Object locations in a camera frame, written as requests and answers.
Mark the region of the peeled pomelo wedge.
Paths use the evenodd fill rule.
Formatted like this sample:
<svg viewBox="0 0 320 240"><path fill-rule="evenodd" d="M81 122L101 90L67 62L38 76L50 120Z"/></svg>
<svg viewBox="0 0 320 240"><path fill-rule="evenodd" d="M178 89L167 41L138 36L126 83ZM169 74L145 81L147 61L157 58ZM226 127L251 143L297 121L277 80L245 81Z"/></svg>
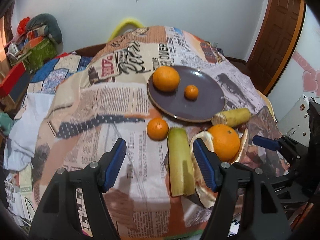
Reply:
<svg viewBox="0 0 320 240"><path fill-rule="evenodd" d="M214 152L213 136L207 131L202 131L193 136L190 141L190 155L194 167L195 191L202 205L205 208L210 209L215 204L217 194L206 186L201 170L194 156L193 143L196 139L202 139L208 150L210 152Z"/></svg>
<svg viewBox="0 0 320 240"><path fill-rule="evenodd" d="M249 142L249 132L248 132L248 129L245 129L244 133L240 138L239 152L231 160L231 164L234 162L241 162L244 160L247 149L248 149L248 142Z"/></svg>

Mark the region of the long green sugarcane piece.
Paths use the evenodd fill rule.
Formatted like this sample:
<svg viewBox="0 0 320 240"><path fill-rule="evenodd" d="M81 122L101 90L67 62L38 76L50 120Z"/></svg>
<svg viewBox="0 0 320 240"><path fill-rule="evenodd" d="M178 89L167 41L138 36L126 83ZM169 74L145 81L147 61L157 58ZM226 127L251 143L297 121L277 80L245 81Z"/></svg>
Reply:
<svg viewBox="0 0 320 240"><path fill-rule="evenodd" d="M171 128L169 130L167 143L171 195L178 197L194 194L194 167L185 129L179 127Z"/></svg>

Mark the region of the small tangerine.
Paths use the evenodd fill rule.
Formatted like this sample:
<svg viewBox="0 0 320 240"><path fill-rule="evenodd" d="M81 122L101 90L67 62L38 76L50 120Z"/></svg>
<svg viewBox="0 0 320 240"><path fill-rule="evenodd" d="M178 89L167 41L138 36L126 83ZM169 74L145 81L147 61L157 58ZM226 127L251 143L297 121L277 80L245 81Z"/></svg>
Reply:
<svg viewBox="0 0 320 240"><path fill-rule="evenodd" d="M148 122L146 131L150 139L162 141L168 136L169 126L162 118L154 118Z"/></svg>
<svg viewBox="0 0 320 240"><path fill-rule="evenodd" d="M184 97L188 100L194 101L199 96L199 89L195 85L188 85L184 89Z"/></svg>

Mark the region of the red date fruit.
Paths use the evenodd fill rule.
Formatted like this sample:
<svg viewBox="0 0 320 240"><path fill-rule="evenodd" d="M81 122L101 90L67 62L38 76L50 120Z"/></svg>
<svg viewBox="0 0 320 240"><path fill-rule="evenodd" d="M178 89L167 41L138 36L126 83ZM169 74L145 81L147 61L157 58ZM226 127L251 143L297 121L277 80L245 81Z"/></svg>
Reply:
<svg viewBox="0 0 320 240"><path fill-rule="evenodd" d="M245 130L247 129L247 124L241 124L237 127L237 129L240 133L244 133Z"/></svg>

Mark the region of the large orange with stem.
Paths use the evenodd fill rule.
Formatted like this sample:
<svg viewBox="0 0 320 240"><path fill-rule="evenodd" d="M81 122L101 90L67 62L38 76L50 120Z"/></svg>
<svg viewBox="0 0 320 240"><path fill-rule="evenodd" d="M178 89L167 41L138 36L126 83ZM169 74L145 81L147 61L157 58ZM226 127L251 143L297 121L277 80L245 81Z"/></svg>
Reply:
<svg viewBox="0 0 320 240"><path fill-rule="evenodd" d="M230 161L240 149L240 138L236 131L224 124L210 127L207 131L213 137L213 148L221 161Z"/></svg>

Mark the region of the short yellow sugarcane piece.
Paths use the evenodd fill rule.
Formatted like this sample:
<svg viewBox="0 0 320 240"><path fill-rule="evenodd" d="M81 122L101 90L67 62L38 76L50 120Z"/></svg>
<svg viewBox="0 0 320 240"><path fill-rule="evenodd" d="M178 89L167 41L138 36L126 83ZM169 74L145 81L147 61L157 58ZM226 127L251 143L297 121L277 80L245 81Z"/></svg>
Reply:
<svg viewBox="0 0 320 240"><path fill-rule="evenodd" d="M216 113L212 119L212 125L223 124L229 127L237 127L249 121L252 114L247 108L237 108Z"/></svg>

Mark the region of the purple ceramic plate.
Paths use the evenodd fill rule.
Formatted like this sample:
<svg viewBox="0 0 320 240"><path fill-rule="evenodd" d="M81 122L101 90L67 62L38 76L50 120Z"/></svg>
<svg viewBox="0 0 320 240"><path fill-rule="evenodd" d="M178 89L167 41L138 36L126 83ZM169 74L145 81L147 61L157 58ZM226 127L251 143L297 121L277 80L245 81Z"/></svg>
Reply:
<svg viewBox="0 0 320 240"><path fill-rule="evenodd" d="M167 78L154 77L162 73ZM226 106L226 98L218 83L199 70L175 65L154 72L147 84L148 97L164 114L186 122L209 122Z"/></svg>

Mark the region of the brown wooden door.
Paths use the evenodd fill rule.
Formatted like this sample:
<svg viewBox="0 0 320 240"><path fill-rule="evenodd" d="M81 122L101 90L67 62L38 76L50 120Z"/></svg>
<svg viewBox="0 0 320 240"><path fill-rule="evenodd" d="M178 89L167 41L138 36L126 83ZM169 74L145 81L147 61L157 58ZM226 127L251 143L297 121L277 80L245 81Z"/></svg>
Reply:
<svg viewBox="0 0 320 240"><path fill-rule="evenodd" d="M255 88L268 95L285 70L298 42L304 0L268 0L259 35L247 61Z"/></svg>

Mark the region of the newspaper print blanket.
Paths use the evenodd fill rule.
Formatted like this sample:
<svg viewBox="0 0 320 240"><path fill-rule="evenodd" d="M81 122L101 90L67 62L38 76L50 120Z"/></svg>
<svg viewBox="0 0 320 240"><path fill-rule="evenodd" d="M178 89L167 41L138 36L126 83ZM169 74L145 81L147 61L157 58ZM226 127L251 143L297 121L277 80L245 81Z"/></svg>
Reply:
<svg viewBox="0 0 320 240"><path fill-rule="evenodd" d="M247 108L251 119L243 163L262 168L270 178L289 165L277 152L255 146L252 138L281 136L250 78L204 40L174 27L146 27L118 36L99 51L85 70L56 89L39 128L33 158L33 199L38 205L56 170L84 168L100 159L118 138L127 155L116 183L104 194L114 225L123 239L174 239L201 233L210 217L195 191L172 197L167 142L153 141L148 122L163 118L169 127L185 129L188 139L209 122L172 119L153 106L147 83L160 66L187 66L212 77L226 98L224 110Z"/></svg>

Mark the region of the small tangerine on blanket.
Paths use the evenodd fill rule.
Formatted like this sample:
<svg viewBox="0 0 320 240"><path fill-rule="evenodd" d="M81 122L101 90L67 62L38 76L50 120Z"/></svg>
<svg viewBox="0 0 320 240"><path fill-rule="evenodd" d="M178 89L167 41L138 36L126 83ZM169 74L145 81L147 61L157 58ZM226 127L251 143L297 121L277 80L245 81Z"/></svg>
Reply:
<svg viewBox="0 0 320 240"><path fill-rule="evenodd" d="M162 118L154 118L148 122L146 131L150 139L162 141L168 136L169 126Z"/></svg>

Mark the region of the dark backpack on floor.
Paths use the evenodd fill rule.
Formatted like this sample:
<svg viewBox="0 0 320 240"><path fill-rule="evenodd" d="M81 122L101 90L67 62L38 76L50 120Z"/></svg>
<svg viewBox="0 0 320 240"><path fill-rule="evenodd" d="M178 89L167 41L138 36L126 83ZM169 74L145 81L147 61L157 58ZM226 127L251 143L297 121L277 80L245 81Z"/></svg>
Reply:
<svg viewBox="0 0 320 240"><path fill-rule="evenodd" d="M217 43L211 44L210 42L207 41L207 44L210 45L212 48L214 48L216 51L218 51L221 55L224 55L223 49L217 47Z"/></svg>

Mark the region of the blue patchwork quilt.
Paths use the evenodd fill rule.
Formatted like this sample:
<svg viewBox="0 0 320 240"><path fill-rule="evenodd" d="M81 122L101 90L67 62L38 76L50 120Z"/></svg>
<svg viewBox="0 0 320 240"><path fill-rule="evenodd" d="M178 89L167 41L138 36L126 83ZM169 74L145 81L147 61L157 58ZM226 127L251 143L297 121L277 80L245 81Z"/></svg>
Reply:
<svg viewBox="0 0 320 240"><path fill-rule="evenodd" d="M93 57L66 54L45 63L31 78L27 93L55 94L65 79L86 69Z"/></svg>

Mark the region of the red box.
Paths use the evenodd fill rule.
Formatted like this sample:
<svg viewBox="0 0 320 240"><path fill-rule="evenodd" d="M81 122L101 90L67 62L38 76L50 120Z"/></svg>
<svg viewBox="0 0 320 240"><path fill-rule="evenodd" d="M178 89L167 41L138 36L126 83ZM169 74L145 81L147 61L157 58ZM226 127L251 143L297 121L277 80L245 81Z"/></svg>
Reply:
<svg viewBox="0 0 320 240"><path fill-rule="evenodd" d="M26 68L23 62L20 62L12 67L8 75L4 78L0 85L0 97L6 97L9 95L13 86L18 82L20 77L25 73Z"/></svg>

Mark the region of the yellow foam arch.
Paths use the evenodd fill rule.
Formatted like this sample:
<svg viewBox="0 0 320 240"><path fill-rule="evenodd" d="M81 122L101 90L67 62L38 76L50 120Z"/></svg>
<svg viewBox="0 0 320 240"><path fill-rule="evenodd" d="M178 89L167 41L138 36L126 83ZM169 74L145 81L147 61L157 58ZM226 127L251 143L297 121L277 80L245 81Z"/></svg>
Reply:
<svg viewBox="0 0 320 240"><path fill-rule="evenodd" d="M112 41L114 38L119 36L121 33L126 31L130 27L137 29L137 28L144 28L144 25L139 20L137 20L135 18L130 18L130 17L125 18L115 27L115 29L112 31L110 37L108 38L107 42Z"/></svg>

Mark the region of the red plastic bag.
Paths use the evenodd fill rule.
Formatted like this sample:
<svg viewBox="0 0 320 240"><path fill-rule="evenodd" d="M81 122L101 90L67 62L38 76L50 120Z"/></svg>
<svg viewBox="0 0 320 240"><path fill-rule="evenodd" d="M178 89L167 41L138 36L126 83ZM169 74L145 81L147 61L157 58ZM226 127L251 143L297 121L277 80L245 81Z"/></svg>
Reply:
<svg viewBox="0 0 320 240"><path fill-rule="evenodd" d="M18 26L17 26L17 33L18 35L23 35L26 32L26 26L28 22L30 21L30 17L23 18L20 20Z"/></svg>

